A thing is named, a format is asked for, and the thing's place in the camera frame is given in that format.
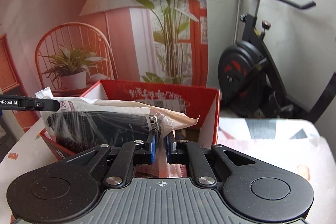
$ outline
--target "red box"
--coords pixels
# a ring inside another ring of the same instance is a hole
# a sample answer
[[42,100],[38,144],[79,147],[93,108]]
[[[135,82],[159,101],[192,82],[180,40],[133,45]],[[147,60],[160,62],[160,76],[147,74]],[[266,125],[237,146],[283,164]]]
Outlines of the red box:
[[[210,148],[217,142],[219,119],[219,90],[199,86],[164,85],[133,81],[101,80],[88,89],[81,97],[157,102],[169,105],[172,110],[179,108],[188,117],[198,118],[192,128],[199,129],[198,143]],[[41,137],[58,159],[74,155],[70,150],[52,141],[46,131]]]

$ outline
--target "chair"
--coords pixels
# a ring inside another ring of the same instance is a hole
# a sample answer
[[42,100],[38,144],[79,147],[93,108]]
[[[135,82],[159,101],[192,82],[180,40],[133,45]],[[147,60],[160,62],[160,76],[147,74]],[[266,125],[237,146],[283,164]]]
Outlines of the chair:
[[106,61],[95,62],[96,67],[89,69],[89,75],[100,73],[114,80],[117,79],[114,58],[111,47],[104,34],[97,28],[79,22],[70,22],[59,25],[47,32],[39,41],[35,50],[35,64],[42,88],[50,86],[51,90],[61,96],[69,96],[69,93],[80,95],[84,90],[67,90],[64,83],[57,78],[52,81],[51,77],[43,74],[54,65],[50,63],[49,56],[60,54],[58,45],[68,50],[89,47],[97,56],[104,57]]

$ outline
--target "exercise bike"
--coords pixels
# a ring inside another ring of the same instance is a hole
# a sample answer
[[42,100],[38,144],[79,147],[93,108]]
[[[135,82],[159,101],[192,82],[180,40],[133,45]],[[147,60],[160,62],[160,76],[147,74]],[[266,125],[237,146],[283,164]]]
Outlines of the exercise bike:
[[[290,0],[278,1],[300,10],[316,6],[314,1],[304,5]],[[336,95],[336,73],[310,112],[290,98],[263,41],[271,24],[262,21],[263,31],[259,33],[256,29],[259,5],[260,0],[251,0],[249,13],[240,16],[245,23],[242,41],[226,48],[220,57],[221,105],[242,117],[249,117],[260,109],[266,118],[298,118],[315,123]]]

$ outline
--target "adjustment knob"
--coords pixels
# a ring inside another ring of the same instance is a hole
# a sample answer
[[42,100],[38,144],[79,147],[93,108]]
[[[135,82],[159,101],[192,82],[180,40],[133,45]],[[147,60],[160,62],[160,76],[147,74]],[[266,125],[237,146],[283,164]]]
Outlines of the adjustment knob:
[[266,20],[263,20],[262,21],[262,27],[265,29],[265,30],[269,30],[270,29],[270,27],[272,26],[272,24],[270,24],[268,21],[266,21]]
[[245,14],[240,15],[240,21],[246,22],[246,15]]

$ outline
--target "white wall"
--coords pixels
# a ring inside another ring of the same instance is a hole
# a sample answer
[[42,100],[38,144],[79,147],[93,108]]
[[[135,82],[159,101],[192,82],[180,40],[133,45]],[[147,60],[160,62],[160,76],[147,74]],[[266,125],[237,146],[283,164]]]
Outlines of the white wall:
[[[311,0],[293,1],[303,4]],[[308,109],[315,104],[336,71],[336,0],[314,1],[316,7],[302,11],[276,0],[262,0],[257,22],[259,30],[261,20],[271,22],[265,43],[288,94]],[[208,0],[209,86],[219,87],[218,60],[222,50],[232,44],[236,2]],[[249,0],[243,2],[248,7]],[[336,100],[315,126],[336,156]]]

